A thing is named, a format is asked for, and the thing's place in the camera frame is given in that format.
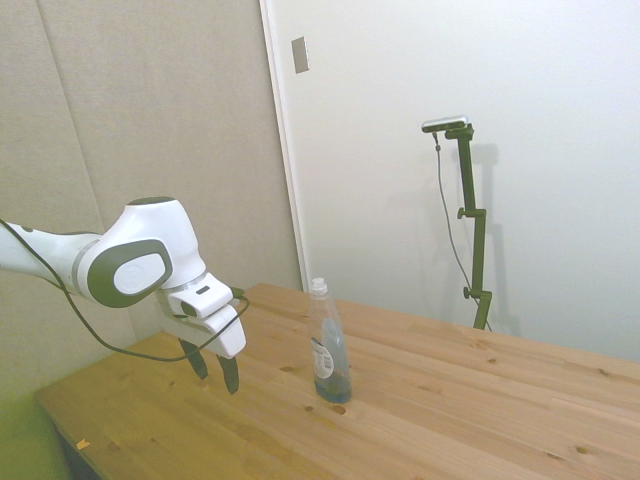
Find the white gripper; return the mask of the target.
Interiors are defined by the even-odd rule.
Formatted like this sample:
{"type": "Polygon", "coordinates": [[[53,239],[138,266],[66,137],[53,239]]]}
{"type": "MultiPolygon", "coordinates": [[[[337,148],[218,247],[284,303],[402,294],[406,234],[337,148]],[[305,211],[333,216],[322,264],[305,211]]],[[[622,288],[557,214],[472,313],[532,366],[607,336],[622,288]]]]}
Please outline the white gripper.
{"type": "Polygon", "coordinates": [[[225,386],[230,395],[239,390],[239,368],[235,356],[246,346],[246,337],[232,305],[229,289],[182,291],[158,290],[156,299],[164,317],[164,330],[180,338],[185,359],[200,380],[208,377],[207,364],[198,346],[210,341],[205,349],[217,354],[225,386]]]}

